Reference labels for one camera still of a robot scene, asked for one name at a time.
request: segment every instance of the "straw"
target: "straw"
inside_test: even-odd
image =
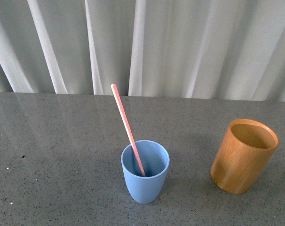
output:
[[[111,84],[111,89],[112,89],[112,92],[113,92],[116,104],[118,105],[119,113],[120,113],[120,116],[122,117],[122,120],[123,120],[125,129],[126,129],[128,138],[130,140],[130,144],[132,146],[135,158],[137,160],[139,169],[141,170],[142,176],[145,177],[146,175],[145,175],[144,170],[143,170],[142,161],[141,161],[141,159],[139,157],[139,154],[138,154],[138,151],[137,151],[137,147],[136,147],[136,144],[135,144],[135,141],[134,141],[131,129],[130,129],[130,125],[129,125],[129,122],[128,122],[128,119],[127,119],[127,116],[126,116],[126,113],[125,113],[122,101],[121,101],[120,96],[119,96],[118,88],[117,88],[117,86],[115,84]]]

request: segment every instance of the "speckled countertop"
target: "speckled countertop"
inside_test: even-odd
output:
[[[128,193],[129,143],[111,96],[0,93],[0,225],[285,225],[285,103],[122,97],[136,140],[171,162],[151,204]],[[228,123],[252,118],[281,145],[243,195],[210,168]]]

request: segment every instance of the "cup rim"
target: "cup rim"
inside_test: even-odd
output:
[[[125,149],[123,150],[122,155],[121,155],[121,158],[120,158],[120,161],[121,161],[121,163],[122,163],[123,169],[125,169],[131,176],[136,177],[136,178],[139,178],[139,179],[144,179],[144,180],[151,179],[151,178],[156,178],[156,177],[160,176],[161,174],[163,174],[163,173],[167,170],[167,168],[168,168],[168,166],[169,166],[169,164],[170,164],[170,156],[169,156],[169,153],[167,152],[167,150],[166,150],[161,144],[159,144],[159,143],[157,143],[157,142],[155,142],[155,141],[152,141],[152,140],[138,140],[138,141],[135,141],[135,143],[140,143],[140,142],[150,142],[150,143],[155,143],[155,144],[159,145],[159,146],[165,151],[165,153],[166,153],[166,155],[167,155],[167,164],[166,164],[166,167],[165,167],[159,174],[156,174],[156,175],[154,175],[154,176],[152,176],[152,177],[141,177],[141,176],[138,176],[138,175],[135,175],[135,174],[131,173],[131,172],[126,168],[126,166],[124,165],[124,161],[123,161],[123,156],[124,156],[125,150],[126,150],[129,146],[131,146],[131,144],[129,144],[129,145],[128,145],[127,147],[125,147]]]
[[[243,141],[241,141],[240,139],[238,139],[232,132],[232,127],[234,125],[238,125],[238,124],[247,124],[247,125],[253,125],[253,126],[259,126],[259,127],[262,127],[263,129],[265,129],[267,132],[269,132],[269,134],[273,137],[274,139],[274,145],[272,147],[269,147],[269,148],[259,148],[259,147],[254,147],[254,146],[251,146],[251,145],[248,145],[246,143],[244,143]],[[238,118],[238,119],[234,119],[232,120],[229,125],[228,125],[228,130],[229,132],[231,133],[231,135],[237,140],[239,141],[240,143],[246,145],[246,146],[249,146],[249,147],[252,147],[253,149],[259,149],[259,150],[263,150],[263,151],[267,151],[267,150],[271,150],[271,149],[275,149],[279,146],[280,142],[279,142],[279,138],[278,138],[278,135],[276,134],[276,132],[274,132],[271,128],[269,128],[268,126],[266,126],[265,124],[259,122],[259,121],[256,121],[254,119],[248,119],[248,118]]]

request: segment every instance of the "wooden cup rim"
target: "wooden cup rim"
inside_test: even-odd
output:
[[[246,144],[245,142],[241,141],[240,139],[238,139],[232,132],[232,127],[234,125],[238,125],[238,124],[245,124],[245,125],[252,125],[252,126],[259,126],[261,128],[263,128],[264,130],[266,130],[267,132],[269,132],[269,134],[273,137],[274,139],[274,145],[272,147],[269,147],[269,148],[259,148],[259,147],[254,147],[254,146],[251,146],[251,145],[248,145]],[[259,122],[259,121],[256,121],[256,120],[253,120],[253,119],[247,119],[247,118],[240,118],[240,119],[234,119],[232,120],[230,123],[229,123],[229,126],[228,126],[228,130],[229,132],[232,134],[232,136],[237,140],[239,141],[240,143],[246,145],[246,146],[249,146],[249,147],[252,147],[254,149],[259,149],[259,150],[264,150],[264,151],[267,151],[267,150],[271,150],[271,149],[276,149],[278,146],[279,146],[279,138],[276,134],[276,132],[274,132],[271,128],[269,128],[268,126],[266,126],[265,124]]]

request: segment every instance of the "cup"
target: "cup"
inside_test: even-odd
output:
[[[131,145],[121,156],[124,177],[132,198],[141,204],[156,199],[166,179],[170,157],[166,149],[150,140],[136,141],[137,151],[143,164],[146,177],[142,177]]]
[[[246,192],[279,146],[276,133],[251,119],[230,122],[211,168],[217,186],[226,192]]]

